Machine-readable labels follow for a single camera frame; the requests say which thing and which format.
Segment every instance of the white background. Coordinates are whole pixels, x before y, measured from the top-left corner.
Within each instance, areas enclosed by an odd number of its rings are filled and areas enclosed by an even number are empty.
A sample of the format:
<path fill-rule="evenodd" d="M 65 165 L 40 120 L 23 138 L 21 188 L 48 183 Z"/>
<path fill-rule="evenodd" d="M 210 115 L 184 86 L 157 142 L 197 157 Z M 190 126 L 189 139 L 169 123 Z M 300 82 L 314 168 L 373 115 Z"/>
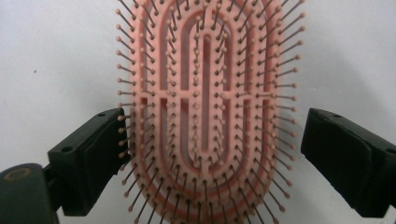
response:
<path fill-rule="evenodd" d="M 117 105 L 117 7 L 115 0 L 0 1 L 0 171 L 25 162 L 46 165 L 48 150 Z M 299 83 L 295 143 L 301 143 L 309 107 L 341 114 L 396 143 L 396 1 L 311 0 L 302 8 L 303 59 L 292 77 Z M 396 219 L 392 208 L 383 219 L 359 217 L 299 148 L 295 155 L 286 173 L 292 198 L 284 202 L 281 223 Z M 132 200 L 122 197 L 124 175 L 109 182 L 87 217 L 63 217 L 60 210 L 61 223 L 132 223 Z"/>

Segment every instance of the pink hair brush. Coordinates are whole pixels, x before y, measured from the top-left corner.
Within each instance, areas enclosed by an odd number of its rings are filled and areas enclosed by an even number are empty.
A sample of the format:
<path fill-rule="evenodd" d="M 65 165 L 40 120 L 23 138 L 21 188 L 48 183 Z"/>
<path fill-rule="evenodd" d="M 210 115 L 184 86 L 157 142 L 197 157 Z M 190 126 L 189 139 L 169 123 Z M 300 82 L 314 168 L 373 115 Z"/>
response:
<path fill-rule="evenodd" d="M 278 154 L 294 160 L 287 124 L 295 120 L 283 111 L 294 112 L 296 98 L 282 91 L 296 88 L 286 79 L 300 56 L 287 55 L 303 44 L 294 37 L 304 1 L 120 2 L 118 82 L 127 88 L 119 95 L 129 115 L 119 119 L 130 124 L 120 129 L 128 133 L 120 145 L 129 144 L 120 157 L 131 154 L 122 184 L 135 223 L 145 209 L 148 223 L 154 212 L 161 223 L 250 223 L 254 214 L 278 223 L 274 210 L 285 207 L 270 186 L 290 197 L 276 166 L 291 170 Z"/>

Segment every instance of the bristle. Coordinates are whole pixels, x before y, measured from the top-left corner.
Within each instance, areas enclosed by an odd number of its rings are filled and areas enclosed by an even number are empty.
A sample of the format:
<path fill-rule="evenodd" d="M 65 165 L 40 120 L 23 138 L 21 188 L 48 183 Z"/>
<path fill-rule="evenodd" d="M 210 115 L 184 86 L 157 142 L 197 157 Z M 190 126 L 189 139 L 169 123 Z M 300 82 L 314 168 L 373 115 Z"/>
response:
<path fill-rule="evenodd" d="M 155 213 L 160 223 L 252 223 L 254 214 L 264 223 L 259 204 L 277 223 L 273 211 L 286 210 L 277 193 L 290 197 L 277 180 L 292 185 L 282 171 L 292 169 L 285 156 L 295 160 L 285 124 L 296 121 L 280 114 L 296 111 L 297 84 L 284 79 L 298 72 L 301 56 L 289 53 L 303 41 L 289 42 L 305 30 L 290 32 L 304 1 L 119 1 L 128 29 L 116 26 L 116 54 L 128 64 L 117 64 L 126 75 L 117 78 L 126 111 L 118 119 L 127 122 L 117 132 L 129 148 L 120 159 L 131 157 L 124 196 L 139 188 L 134 223 L 147 203 L 148 223 Z"/>

